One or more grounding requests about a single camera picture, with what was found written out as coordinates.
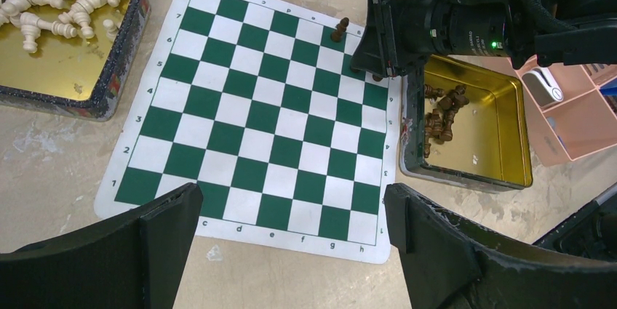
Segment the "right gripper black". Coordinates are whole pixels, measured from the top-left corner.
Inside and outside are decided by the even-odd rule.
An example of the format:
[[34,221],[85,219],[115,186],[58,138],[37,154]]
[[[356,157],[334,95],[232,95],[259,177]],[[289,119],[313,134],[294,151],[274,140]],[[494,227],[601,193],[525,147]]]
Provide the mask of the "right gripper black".
[[400,76],[393,64],[418,63],[426,55],[508,57],[510,52],[502,4],[367,0],[364,33],[350,66],[384,79]]

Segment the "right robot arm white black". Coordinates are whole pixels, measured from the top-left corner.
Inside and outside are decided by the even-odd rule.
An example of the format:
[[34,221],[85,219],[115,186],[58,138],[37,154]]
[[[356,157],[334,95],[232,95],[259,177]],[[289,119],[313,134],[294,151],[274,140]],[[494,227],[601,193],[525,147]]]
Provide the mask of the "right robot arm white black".
[[616,0],[367,0],[353,71],[422,76],[432,55],[613,65]]

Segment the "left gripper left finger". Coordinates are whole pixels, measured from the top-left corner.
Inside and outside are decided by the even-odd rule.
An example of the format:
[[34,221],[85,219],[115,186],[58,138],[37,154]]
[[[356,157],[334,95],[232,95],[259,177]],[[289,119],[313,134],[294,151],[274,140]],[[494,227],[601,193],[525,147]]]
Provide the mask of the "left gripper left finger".
[[147,204],[1,255],[3,308],[171,308],[203,195],[187,183]]

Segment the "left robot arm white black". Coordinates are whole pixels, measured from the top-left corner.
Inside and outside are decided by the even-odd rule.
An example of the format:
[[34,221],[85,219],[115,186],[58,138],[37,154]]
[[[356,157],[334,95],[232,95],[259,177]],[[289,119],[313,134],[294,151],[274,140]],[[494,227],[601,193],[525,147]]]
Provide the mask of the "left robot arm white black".
[[[147,204],[1,256],[3,308],[171,308],[212,189]],[[389,240],[414,308],[614,308],[616,190],[533,244],[402,183],[385,191]]]

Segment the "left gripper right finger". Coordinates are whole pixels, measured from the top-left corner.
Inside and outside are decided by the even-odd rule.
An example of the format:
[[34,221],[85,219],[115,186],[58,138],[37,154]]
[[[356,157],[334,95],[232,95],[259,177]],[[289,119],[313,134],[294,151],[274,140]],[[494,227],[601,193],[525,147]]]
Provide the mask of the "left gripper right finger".
[[385,208],[414,308],[616,306],[615,187],[532,244],[402,183],[387,186]]

